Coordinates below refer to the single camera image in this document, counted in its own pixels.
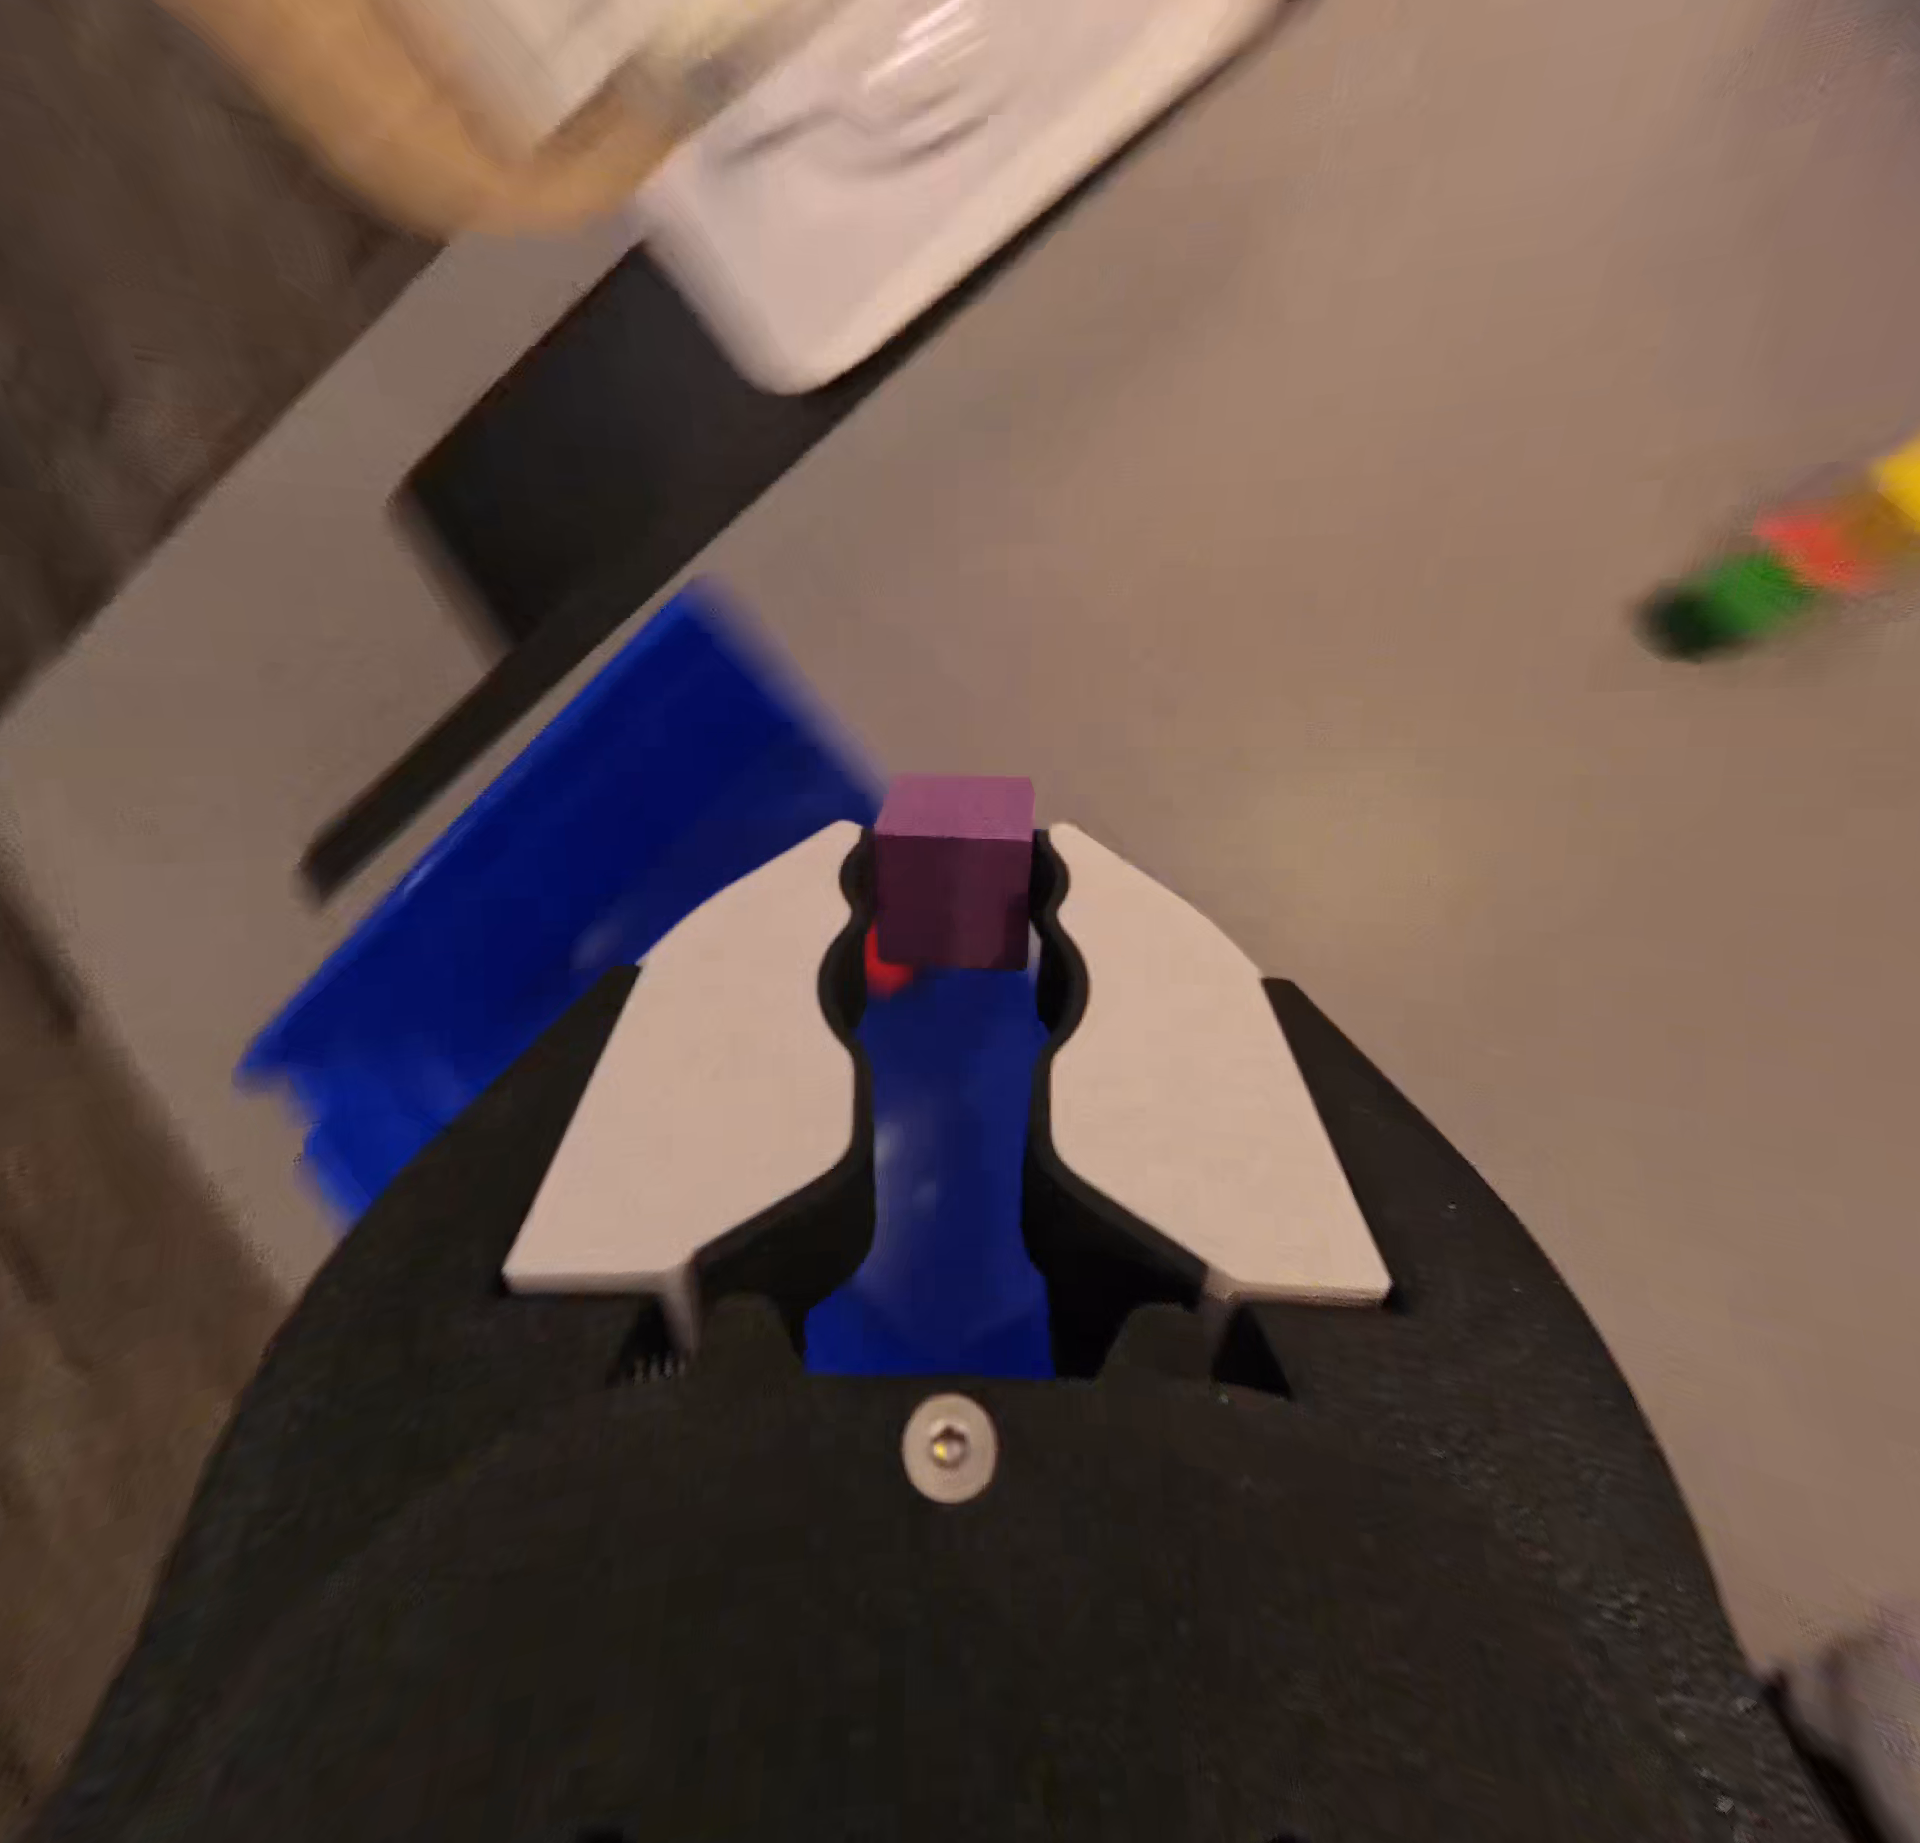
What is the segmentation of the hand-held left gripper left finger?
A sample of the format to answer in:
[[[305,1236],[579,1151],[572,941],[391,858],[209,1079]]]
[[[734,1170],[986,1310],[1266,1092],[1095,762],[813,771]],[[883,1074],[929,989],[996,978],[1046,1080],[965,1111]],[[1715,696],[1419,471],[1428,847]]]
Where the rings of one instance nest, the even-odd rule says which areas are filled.
[[[517,1297],[653,1297],[704,1321],[699,1265],[855,1144],[855,1058],[823,968],[851,919],[855,822],[709,895],[644,956],[501,1280]]]

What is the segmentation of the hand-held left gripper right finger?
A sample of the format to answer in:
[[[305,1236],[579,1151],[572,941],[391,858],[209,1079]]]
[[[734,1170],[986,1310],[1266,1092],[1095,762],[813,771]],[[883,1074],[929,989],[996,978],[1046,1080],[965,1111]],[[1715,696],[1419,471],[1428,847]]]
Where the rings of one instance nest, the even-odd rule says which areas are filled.
[[[1026,1254],[1056,1351],[1137,1310],[1383,1310],[1396,1290],[1265,978],[1214,919],[1083,828],[1035,849],[1044,1055]]]

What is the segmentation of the blue plastic bin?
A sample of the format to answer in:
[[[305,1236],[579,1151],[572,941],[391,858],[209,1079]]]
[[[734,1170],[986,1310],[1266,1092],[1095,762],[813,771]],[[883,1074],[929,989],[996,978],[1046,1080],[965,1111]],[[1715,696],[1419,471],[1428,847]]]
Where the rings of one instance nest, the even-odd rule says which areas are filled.
[[[236,1080],[301,1115],[303,1169],[353,1223],[616,967],[879,781],[749,623],[687,590],[451,822],[253,1040]],[[808,1323],[851,1375],[1044,1379],[1021,1234],[1044,1049],[1035,968],[922,968],[857,1027],[874,1080],[876,1239]]]

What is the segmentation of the purple wooden cube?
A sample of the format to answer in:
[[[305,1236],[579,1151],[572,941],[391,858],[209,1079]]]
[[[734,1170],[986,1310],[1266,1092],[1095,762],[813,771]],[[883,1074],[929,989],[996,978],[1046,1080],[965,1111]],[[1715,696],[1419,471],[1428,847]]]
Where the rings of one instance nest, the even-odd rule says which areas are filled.
[[[900,773],[874,826],[876,957],[1021,970],[1038,829],[1031,778]]]

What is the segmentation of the green wooden cube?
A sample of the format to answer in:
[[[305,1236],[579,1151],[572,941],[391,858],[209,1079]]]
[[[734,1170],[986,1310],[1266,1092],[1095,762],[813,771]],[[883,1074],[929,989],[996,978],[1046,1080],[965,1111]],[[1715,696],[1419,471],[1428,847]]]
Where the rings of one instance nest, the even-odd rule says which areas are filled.
[[[1635,631],[1664,661],[1708,663],[1793,631],[1823,602],[1779,551],[1756,546],[1716,556],[1656,590],[1638,609]]]

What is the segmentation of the orange wooden cube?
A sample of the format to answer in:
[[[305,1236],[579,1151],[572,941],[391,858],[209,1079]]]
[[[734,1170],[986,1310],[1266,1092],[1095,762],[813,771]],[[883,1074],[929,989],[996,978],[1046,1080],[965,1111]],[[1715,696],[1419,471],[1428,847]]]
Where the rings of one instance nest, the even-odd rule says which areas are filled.
[[[1764,513],[1753,537],[1820,598],[1861,598],[1886,574],[1886,544],[1858,501],[1807,501]]]

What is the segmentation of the person's light clothing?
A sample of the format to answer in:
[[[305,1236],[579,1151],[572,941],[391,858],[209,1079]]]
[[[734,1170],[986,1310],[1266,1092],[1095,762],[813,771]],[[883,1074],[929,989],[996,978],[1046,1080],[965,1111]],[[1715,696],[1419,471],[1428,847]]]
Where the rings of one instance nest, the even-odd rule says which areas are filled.
[[[1880,1838],[1918,1838],[1918,1609],[1886,1609],[1782,1673],[1785,1714]]]

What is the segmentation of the wooden display board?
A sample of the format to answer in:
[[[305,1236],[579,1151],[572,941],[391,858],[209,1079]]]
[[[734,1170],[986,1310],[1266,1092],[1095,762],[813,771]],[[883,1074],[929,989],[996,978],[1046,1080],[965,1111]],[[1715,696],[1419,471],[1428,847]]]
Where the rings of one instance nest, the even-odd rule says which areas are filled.
[[[557,235],[616,214],[674,130],[614,93],[515,150],[396,0],[153,0],[248,84],[276,125],[417,235]]]

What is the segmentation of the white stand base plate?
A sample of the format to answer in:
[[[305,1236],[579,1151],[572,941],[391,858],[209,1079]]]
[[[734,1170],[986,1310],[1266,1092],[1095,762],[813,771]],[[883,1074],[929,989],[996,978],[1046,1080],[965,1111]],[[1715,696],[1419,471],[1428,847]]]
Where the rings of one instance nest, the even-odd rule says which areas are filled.
[[[846,0],[636,200],[729,365],[849,376],[1183,102],[1283,0]]]

